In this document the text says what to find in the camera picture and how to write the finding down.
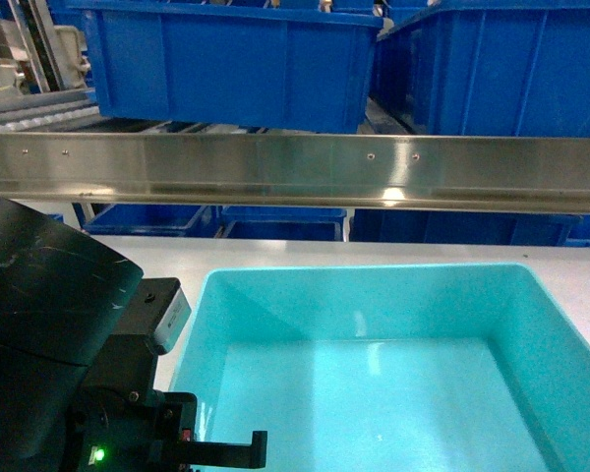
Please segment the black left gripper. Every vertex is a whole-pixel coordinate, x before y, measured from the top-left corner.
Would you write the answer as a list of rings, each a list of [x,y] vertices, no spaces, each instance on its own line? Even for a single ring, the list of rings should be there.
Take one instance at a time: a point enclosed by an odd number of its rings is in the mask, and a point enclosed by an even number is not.
[[[105,340],[69,409],[64,471],[158,471],[149,458],[154,442],[191,441],[197,398],[154,387],[157,355],[150,344],[164,298],[177,278],[144,278]],[[181,463],[222,468],[265,468],[267,431],[249,444],[183,442]]]

